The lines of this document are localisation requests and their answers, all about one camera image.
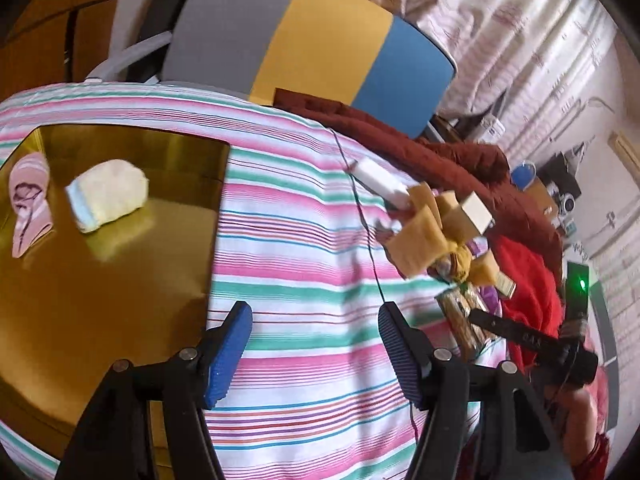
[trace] chair armrest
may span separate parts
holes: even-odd
[[[131,45],[123,51],[111,56],[95,67],[86,77],[87,82],[114,81],[116,76],[126,67],[143,59],[159,48],[171,43],[173,34],[167,30],[147,40]]]

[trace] maroon blanket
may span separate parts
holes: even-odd
[[[476,192],[495,219],[487,236],[506,236],[540,254],[559,284],[560,237],[533,199],[511,183],[507,159],[497,146],[413,140],[338,101],[283,89],[276,90],[273,105],[357,140],[416,180],[454,190],[459,199]]]

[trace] wall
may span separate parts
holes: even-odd
[[[577,238],[583,241],[588,253],[595,252],[613,233],[607,227],[596,235],[607,225],[607,213],[619,212],[640,195],[635,181],[607,144],[612,131],[640,141],[640,123],[634,121],[640,116],[640,102],[636,107],[634,101],[636,95],[640,98],[640,93],[635,93],[630,86],[640,85],[640,76],[629,76],[634,70],[640,74],[640,66],[625,49],[628,49],[626,41],[616,39],[615,47],[605,56],[580,95],[583,102],[589,97],[600,97],[615,113],[604,107],[586,108],[557,142],[540,150],[534,157],[534,161],[541,164],[553,153],[564,152],[595,136],[577,174],[582,195],[576,201],[574,212]],[[633,109],[635,115],[630,115],[628,108]]]

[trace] chair backrest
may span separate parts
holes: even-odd
[[[187,0],[163,82],[271,105],[276,88],[338,100],[416,137],[452,59],[368,0]]]

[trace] bed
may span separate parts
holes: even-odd
[[[357,142],[315,121],[215,92],[142,84],[55,85],[0,104],[0,162],[42,124],[100,123],[210,136],[231,145],[212,268],[207,327],[235,300],[254,330],[227,398],[206,413],[226,477],[394,478],[408,466],[416,431],[380,341],[382,298],[395,301],[439,346],[454,348],[434,297],[445,285],[403,280],[376,240],[392,219],[349,162]],[[505,358],[503,340],[479,363]],[[470,404],[471,428],[479,407]],[[417,430],[424,417],[414,413]],[[51,479],[57,458],[0,424],[10,456]]]

